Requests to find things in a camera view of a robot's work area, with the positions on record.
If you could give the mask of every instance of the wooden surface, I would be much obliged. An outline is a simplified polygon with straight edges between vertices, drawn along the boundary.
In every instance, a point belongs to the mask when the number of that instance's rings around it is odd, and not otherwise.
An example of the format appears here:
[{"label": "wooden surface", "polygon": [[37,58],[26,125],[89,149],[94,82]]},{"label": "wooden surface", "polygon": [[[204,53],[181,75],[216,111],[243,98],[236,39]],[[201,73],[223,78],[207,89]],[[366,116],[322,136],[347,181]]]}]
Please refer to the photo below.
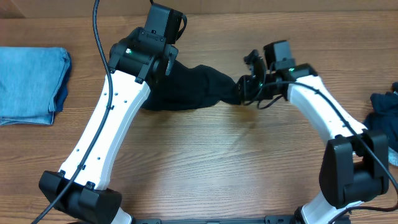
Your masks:
[{"label": "wooden surface", "polygon": [[24,18],[13,0],[0,0],[0,18]]},{"label": "wooden surface", "polygon": [[[235,80],[242,58],[275,40],[290,41],[335,98],[358,120],[371,93],[398,79],[398,12],[308,12],[189,16],[177,43],[188,67],[209,65]],[[101,17],[105,52],[146,17]],[[65,47],[73,71],[64,111],[53,126],[0,128],[0,223],[30,223],[48,201],[37,184],[58,170],[98,101],[104,68],[91,19],[0,20],[0,45]],[[140,110],[117,156],[110,188],[137,218],[233,218],[291,214],[319,191],[324,145],[288,102],[265,111],[218,103],[183,112]],[[398,169],[391,167],[398,177]],[[390,190],[369,205],[391,206]],[[397,223],[396,213],[354,212],[354,223]],[[43,223],[66,223],[52,210]]]},{"label": "wooden surface", "polygon": [[[94,0],[13,0],[26,18],[91,17]],[[155,0],[185,14],[397,10],[396,0]],[[101,0],[101,16],[146,15],[149,0]]]}]

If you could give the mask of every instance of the blue denim fabric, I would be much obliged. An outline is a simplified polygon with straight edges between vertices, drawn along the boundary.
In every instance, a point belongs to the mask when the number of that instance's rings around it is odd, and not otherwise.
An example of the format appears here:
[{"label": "blue denim fabric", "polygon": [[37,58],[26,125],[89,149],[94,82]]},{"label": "blue denim fabric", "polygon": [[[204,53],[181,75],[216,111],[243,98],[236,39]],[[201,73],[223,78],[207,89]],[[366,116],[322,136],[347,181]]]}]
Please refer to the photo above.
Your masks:
[{"label": "blue denim fabric", "polygon": [[52,124],[72,63],[59,47],[0,47],[0,125]]},{"label": "blue denim fabric", "polygon": [[[394,89],[397,90],[394,93],[398,95],[398,82],[394,83]],[[388,160],[392,165],[398,166],[398,152],[390,147],[388,148]]]}]

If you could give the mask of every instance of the black fabric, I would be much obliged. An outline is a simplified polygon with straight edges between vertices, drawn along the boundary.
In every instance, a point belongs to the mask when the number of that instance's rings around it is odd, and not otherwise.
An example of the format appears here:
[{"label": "black fabric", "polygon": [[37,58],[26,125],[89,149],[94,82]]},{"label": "black fabric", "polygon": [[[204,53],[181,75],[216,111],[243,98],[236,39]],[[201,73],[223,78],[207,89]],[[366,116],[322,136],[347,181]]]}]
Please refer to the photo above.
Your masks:
[{"label": "black fabric", "polygon": [[152,88],[143,108],[152,111],[180,111],[206,108],[224,101],[240,105],[234,92],[234,80],[215,70],[199,65],[187,68],[175,61],[169,76]]},{"label": "black fabric", "polygon": [[[393,89],[398,92],[398,82],[393,84]],[[374,93],[371,101],[374,112],[366,117],[365,126],[386,133],[390,148],[398,152],[398,95]]]}]

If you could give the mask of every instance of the black cable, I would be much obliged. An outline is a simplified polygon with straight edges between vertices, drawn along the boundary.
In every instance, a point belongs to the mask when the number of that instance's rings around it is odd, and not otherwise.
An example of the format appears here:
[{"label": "black cable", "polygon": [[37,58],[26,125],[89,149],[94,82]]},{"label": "black cable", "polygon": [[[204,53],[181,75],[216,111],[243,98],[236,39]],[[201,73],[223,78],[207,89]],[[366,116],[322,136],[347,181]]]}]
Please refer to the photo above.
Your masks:
[{"label": "black cable", "polygon": [[276,103],[276,101],[278,101],[278,100],[281,99],[282,97],[284,97],[284,96],[283,96],[283,95],[278,96],[277,98],[273,99],[269,104],[267,104],[266,106],[264,106],[264,107],[262,107],[262,108],[260,108],[260,103],[261,103],[261,101],[259,101],[258,104],[257,104],[257,109],[259,109],[259,110],[267,109],[267,108],[269,108],[270,106],[272,106],[274,103]]},{"label": "black cable", "polygon": [[[337,116],[344,123],[344,125],[349,129],[349,131],[353,134],[353,136],[365,147],[366,152],[372,157],[373,160],[376,161],[376,163],[381,167],[381,169],[384,171],[384,173],[386,173],[386,175],[388,176],[389,180],[393,184],[393,186],[397,192],[397,195],[398,195],[398,185],[397,185],[395,178],[388,171],[388,169],[382,164],[382,162],[379,160],[379,158],[376,157],[376,155],[372,152],[372,150],[369,148],[369,146],[358,136],[358,134],[351,127],[351,125],[349,125],[349,122],[347,120],[345,120],[344,116],[340,113],[340,111],[336,108],[336,106],[320,90],[317,90],[314,87],[306,85],[304,83],[292,82],[292,81],[281,81],[281,82],[268,83],[268,84],[263,85],[261,88],[264,89],[269,86],[283,85],[283,84],[293,84],[293,85],[303,86],[305,88],[308,88],[309,90],[314,91],[316,94],[320,95],[331,106],[331,108],[335,111]],[[346,213],[351,212],[353,210],[371,210],[371,211],[378,211],[378,212],[393,212],[393,211],[398,210],[398,202],[395,206],[393,206],[391,208],[378,208],[378,207],[369,207],[369,206],[355,206],[355,207],[351,207],[351,208],[346,208],[341,213],[339,213],[336,217],[334,217],[331,221],[329,221],[329,224],[334,223],[337,219],[341,218],[343,215],[345,215]]]},{"label": "black cable", "polygon": [[98,4],[100,3],[100,0],[96,0],[95,4],[94,4],[94,9],[93,9],[93,29],[94,29],[94,36],[95,36],[95,41],[97,43],[97,47],[99,50],[99,54],[101,55],[101,59],[102,62],[104,64],[105,67],[105,71],[106,71],[106,76],[108,78],[108,85],[109,85],[109,97],[108,97],[108,104],[106,105],[106,110],[105,110],[105,114],[102,118],[101,124],[99,125],[97,132],[94,135],[93,140],[91,141],[90,145],[87,148],[87,151],[85,153],[85,155],[83,156],[83,158],[81,159],[81,162],[79,163],[75,173],[72,175],[71,179],[69,180],[68,184],[65,186],[65,188],[58,194],[57,198],[55,198],[55,200],[47,206],[47,208],[32,222],[32,224],[36,224],[38,223],[41,219],[43,219],[43,217],[55,206],[55,204],[62,198],[62,196],[66,193],[66,191],[70,188],[70,186],[72,185],[72,183],[75,181],[75,179],[77,178],[77,175],[79,174],[79,172],[81,171],[81,169],[83,168],[88,156],[90,155],[91,150],[93,149],[95,142],[97,141],[98,137],[101,134],[102,129],[104,128],[106,119],[108,118],[109,112],[111,110],[111,106],[112,106],[112,97],[113,97],[113,84],[112,84],[112,76],[111,73],[109,71],[109,67],[108,64],[106,62],[106,57],[104,54],[104,50],[102,49],[101,46],[101,41],[100,41],[100,37],[98,36],[98,30],[97,30],[97,8],[98,8]]},{"label": "black cable", "polygon": [[[262,80],[261,85],[257,89],[257,90],[259,90],[259,92],[257,93],[257,95],[249,103],[244,103],[243,104],[244,106],[249,106],[252,103],[254,103],[257,100],[257,98],[260,96],[260,94],[262,93],[262,90],[263,90],[262,86],[264,84],[266,84],[266,81],[267,81],[267,67],[266,67],[266,65],[265,65],[265,63],[263,61],[261,63],[261,66],[262,66],[262,69],[264,70],[264,78]],[[274,66],[274,63],[272,62],[271,65],[269,66],[269,73],[270,74],[272,73],[273,66]],[[243,82],[243,85],[244,85],[243,88],[246,89],[246,82]]]}]

